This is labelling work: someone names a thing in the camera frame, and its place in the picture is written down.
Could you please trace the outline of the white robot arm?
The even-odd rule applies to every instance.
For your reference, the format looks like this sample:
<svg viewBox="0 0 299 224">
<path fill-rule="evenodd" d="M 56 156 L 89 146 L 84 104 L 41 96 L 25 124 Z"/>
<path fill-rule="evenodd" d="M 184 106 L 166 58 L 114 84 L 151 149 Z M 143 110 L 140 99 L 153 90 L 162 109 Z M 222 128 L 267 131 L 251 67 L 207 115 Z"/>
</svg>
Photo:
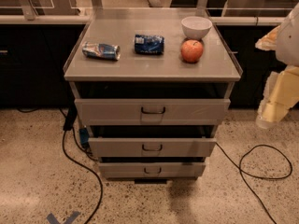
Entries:
<svg viewBox="0 0 299 224">
<path fill-rule="evenodd" d="M 255 47 L 273 50 L 277 60 L 286 64 L 282 72 L 271 72 L 264 86 L 256 124 L 268 129 L 282 121 L 299 102 L 299 5 Z"/>
</svg>

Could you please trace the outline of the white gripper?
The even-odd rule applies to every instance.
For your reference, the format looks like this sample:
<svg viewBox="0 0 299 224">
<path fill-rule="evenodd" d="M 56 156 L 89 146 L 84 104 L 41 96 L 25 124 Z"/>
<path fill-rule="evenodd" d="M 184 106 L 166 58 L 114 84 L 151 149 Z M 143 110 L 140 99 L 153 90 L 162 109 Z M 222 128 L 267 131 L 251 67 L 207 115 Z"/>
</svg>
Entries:
<svg viewBox="0 0 299 224">
<path fill-rule="evenodd" d="M 275 50 L 278 29 L 272 29 L 260 38 L 255 48 Z M 269 129 L 282 121 L 289 110 L 299 102 L 299 67 L 288 66 L 284 71 L 271 72 L 263 89 L 263 99 L 258 108 L 256 124 L 262 129 Z"/>
</svg>

